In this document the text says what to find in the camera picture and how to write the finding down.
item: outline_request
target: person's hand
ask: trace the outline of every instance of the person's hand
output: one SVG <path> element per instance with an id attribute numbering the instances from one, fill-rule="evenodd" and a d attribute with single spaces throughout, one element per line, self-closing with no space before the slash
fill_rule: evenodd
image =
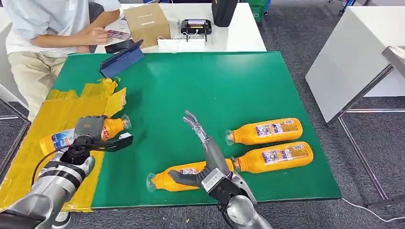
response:
<path id="1" fill-rule="evenodd" d="M 87 45 L 107 44 L 108 33 L 101 27 L 93 28 L 84 35 Z"/>
<path id="2" fill-rule="evenodd" d="M 76 53 L 90 53 L 89 46 L 87 45 L 77 46 Z"/>

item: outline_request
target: yellow paper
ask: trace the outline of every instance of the yellow paper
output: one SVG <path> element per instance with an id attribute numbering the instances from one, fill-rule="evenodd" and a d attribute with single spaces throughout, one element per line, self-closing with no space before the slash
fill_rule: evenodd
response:
<path id="1" fill-rule="evenodd" d="M 123 88 L 119 92 L 110 96 L 107 100 L 107 106 L 104 114 L 107 115 L 107 117 L 111 117 L 116 113 L 117 110 L 122 110 L 124 105 L 127 103 L 125 100 L 126 95 L 127 89 Z"/>
<path id="2" fill-rule="evenodd" d="M 30 191 L 33 170 L 43 157 L 39 145 L 40 139 L 65 129 L 74 128 L 81 117 L 88 115 L 108 115 L 110 117 L 122 109 L 125 101 L 122 94 L 125 94 L 125 90 L 113 94 L 116 86 L 117 84 L 110 79 L 103 79 L 98 84 L 86 84 L 79 98 L 73 90 L 68 92 L 52 90 L 49 93 L 48 99 L 42 104 L 0 186 L 0 210 L 5 209 Z M 90 154 L 96 159 L 95 167 L 73 198 L 65 203 L 62 210 L 91 211 L 90 206 L 96 190 L 104 152 L 91 151 Z M 42 162 L 39 170 L 51 158 L 50 156 Z"/>

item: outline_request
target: black box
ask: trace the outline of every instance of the black box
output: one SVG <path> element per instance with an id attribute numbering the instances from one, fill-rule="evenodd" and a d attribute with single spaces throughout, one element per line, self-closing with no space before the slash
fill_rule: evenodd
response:
<path id="1" fill-rule="evenodd" d="M 213 0 L 211 8 L 214 24 L 218 27 L 228 27 L 237 4 L 238 0 Z"/>

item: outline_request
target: plastic bottle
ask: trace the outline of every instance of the plastic bottle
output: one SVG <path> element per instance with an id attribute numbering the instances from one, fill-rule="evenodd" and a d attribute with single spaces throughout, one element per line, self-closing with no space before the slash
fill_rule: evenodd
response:
<path id="1" fill-rule="evenodd" d="M 234 167 L 232 166 L 232 161 L 230 159 L 225 159 L 226 164 L 228 165 L 229 170 L 233 171 Z M 146 178 L 146 188 L 149 192 L 153 192 L 156 189 L 165 189 L 170 192 L 178 192 L 185 190 L 198 189 L 198 187 L 187 186 L 176 183 L 170 176 L 170 170 L 177 170 L 181 174 L 197 174 L 202 171 L 205 167 L 205 161 L 200 161 L 196 163 L 190 163 L 179 166 L 172 166 L 165 171 L 153 174 L 149 173 Z"/>
<path id="2" fill-rule="evenodd" d="M 296 118 L 282 118 L 260 123 L 246 124 L 237 130 L 227 130 L 228 145 L 242 143 L 255 145 L 269 142 L 294 140 L 302 135 L 302 126 Z"/>
<path id="3" fill-rule="evenodd" d="M 131 128 L 131 121 L 127 115 L 121 118 L 104 120 L 101 130 L 101 139 L 108 140 L 115 137 L 120 131 Z M 44 155 L 54 151 L 57 148 L 73 144 L 75 129 L 68 129 L 62 132 L 44 137 L 40 140 L 40 146 Z"/>
<path id="4" fill-rule="evenodd" d="M 261 149 L 254 149 L 235 158 L 232 163 L 236 172 L 263 173 L 299 167 L 309 164 L 314 158 L 306 142 L 293 142 Z"/>

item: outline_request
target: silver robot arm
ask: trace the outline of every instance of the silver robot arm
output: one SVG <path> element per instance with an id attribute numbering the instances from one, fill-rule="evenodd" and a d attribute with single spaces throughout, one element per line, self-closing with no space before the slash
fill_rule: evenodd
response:
<path id="1" fill-rule="evenodd" d="M 95 159 L 90 150 L 115 152 L 131 145 L 133 136 L 121 134 L 118 140 L 101 141 L 103 116 L 79 119 L 75 140 L 62 152 L 59 148 L 53 158 L 38 174 L 30 192 L 0 212 L 1 229 L 63 229 L 70 214 L 60 212 L 65 202 L 76 193 L 94 168 Z"/>
<path id="2" fill-rule="evenodd" d="M 204 147 L 206 166 L 196 175 L 184 175 L 172 170 L 169 175 L 179 184 L 203 188 L 209 196 L 218 200 L 219 210 L 225 213 L 239 229 L 272 229 L 271 225 L 254 208 L 257 204 L 252 191 L 243 178 L 228 169 L 218 145 L 206 135 L 196 117 L 186 111 L 183 117 L 197 134 Z"/>
<path id="3" fill-rule="evenodd" d="M 56 218 L 93 170 L 95 160 L 90 156 L 82 165 L 73 165 L 62 162 L 62 155 L 57 152 L 40 171 L 31 191 L 0 213 L 0 228 L 63 228 L 69 223 L 70 214 Z"/>

